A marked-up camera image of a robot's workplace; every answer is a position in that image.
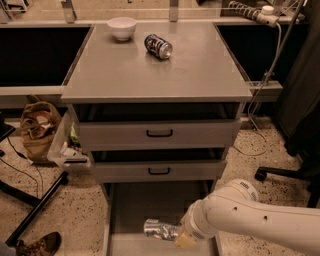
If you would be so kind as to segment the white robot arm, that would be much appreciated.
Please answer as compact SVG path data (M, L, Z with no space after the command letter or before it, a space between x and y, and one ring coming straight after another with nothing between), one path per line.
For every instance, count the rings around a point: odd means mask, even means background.
M320 210L260 203L255 187L243 179L234 179L195 201L181 220L174 245L192 248L219 231L320 256Z

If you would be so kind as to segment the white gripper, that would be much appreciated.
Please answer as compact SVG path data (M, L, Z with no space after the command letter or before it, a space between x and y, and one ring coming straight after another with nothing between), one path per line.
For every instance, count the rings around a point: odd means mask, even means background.
M203 212L203 203L194 202L181 219L182 230L174 240L174 245L180 249L193 248L195 240L209 240L214 237L214 228L208 223Z

